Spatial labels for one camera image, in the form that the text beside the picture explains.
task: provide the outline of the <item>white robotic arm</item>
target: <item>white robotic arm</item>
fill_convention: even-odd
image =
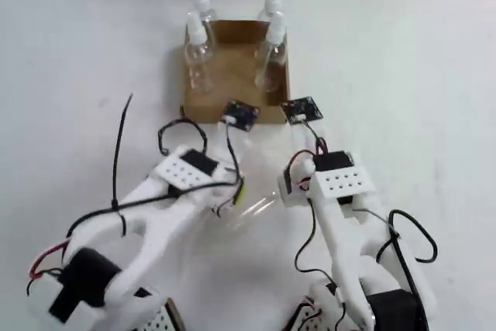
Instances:
[[[203,209],[218,212],[239,190],[239,155],[249,146],[246,132],[257,116],[258,109],[230,102],[218,124],[214,158],[185,146],[166,152],[117,209],[78,220],[68,234],[60,275],[44,273],[31,286],[29,307],[42,320],[43,330],[146,331],[150,320],[154,331],[183,329],[177,312],[171,310],[174,303],[145,285],[146,274],[187,221]],[[231,161],[225,159],[226,152]],[[122,270],[90,248],[125,233],[136,233],[143,242]]]
[[[327,138],[326,132],[318,120],[310,127],[305,114],[296,113],[293,121],[289,119],[297,149],[309,150],[314,155],[290,163],[278,178],[281,196],[288,207],[306,205],[307,200],[311,203],[329,249],[331,278],[337,286],[334,288],[334,284],[328,286],[329,282],[322,281],[315,283],[311,296],[315,298],[316,309],[322,309],[324,315],[330,314],[329,306],[333,303],[329,297],[336,296],[339,304],[346,305],[346,314],[360,329],[423,329],[415,325],[418,312],[424,312],[427,319],[435,316],[436,297],[404,240],[398,237],[396,244],[408,267],[408,275],[394,244],[381,249],[394,228],[388,223],[387,211],[359,157],[327,149],[325,140],[322,141]],[[376,262],[374,258],[378,254],[380,260]],[[402,318],[410,325],[398,323],[392,312],[405,312]],[[332,328],[333,324],[324,326]]]

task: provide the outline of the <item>cardboard box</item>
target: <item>cardboard box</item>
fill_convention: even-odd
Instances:
[[[258,123],[284,123],[280,107],[289,99],[288,61],[276,71],[279,89],[266,93],[255,86],[255,51],[264,39],[268,24],[259,21],[217,21],[212,24],[217,46],[212,61],[214,89],[201,93],[191,88],[184,62],[184,115],[199,123],[220,120],[227,102],[240,100],[260,109]]]

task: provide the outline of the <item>white table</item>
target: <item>white table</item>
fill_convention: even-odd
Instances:
[[[263,4],[212,1],[227,19],[252,19]],[[493,329],[496,0],[284,4],[291,95],[314,96],[334,147],[359,150],[383,200],[417,216],[437,239],[439,259],[425,266],[439,299],[431,329]],[[6,324],[34,329],[24,304],[28,266],[74,219],[108,203],[117,126],[131,91],[119,196],[160,159],[156,130],[177,116],[172,57],[190,7],[190,0],[0,0]],[[188,128],[171,135],[172,143],[196,141]],[[282,142],[281,150],[263,174],[279,171],[291,148]],[[263,180],[260,192],[274,183]],[[157,278],[170,282],[164,288],[188,329],[280,329],[312,280],[292,267],[310,221],[308,209],[279,206],[239,236],[218,224],[219,234],[207,239],[197,228]],[[404,227],[427,256],[420,234]],[[303,260],[328,269],[321,236]]]

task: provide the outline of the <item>yellow component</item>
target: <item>yellow component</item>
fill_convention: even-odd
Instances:
[[[236,195],[234,196],[234,199],[232,200],[232,205],[237,205],[241,199],[243,199],[244,193],[245,193],[245,182],[244,179],[241,180],[241,188],[236,192]]]

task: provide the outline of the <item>clear plastic bottle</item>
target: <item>clear plastic bottle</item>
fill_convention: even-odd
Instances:
[[[265,0],[265,6],[258,15],[259,21],[270,22],[276,12],[282,10],[282,0]]]
[[[281,70],[286,64],[285,35],[284,14],[276,12],[256,53],[255,85],[265,92],[279,89]]]
[[[203,22],[203,26],[207,30],[208,41],[211,47],[217,44],[217,39],[215,38],[215,33],[212,28],[212,22],[217,21],[217,12],[212,8],[210,0],[193,0],[195,4],[195,9],[200,15],[200,19]]]
[[[211,91],[212,48],[197,12],[188,13],[188,35],[189,42],[184,48],[184,59],[188,64],[191,87],[202,92]]]

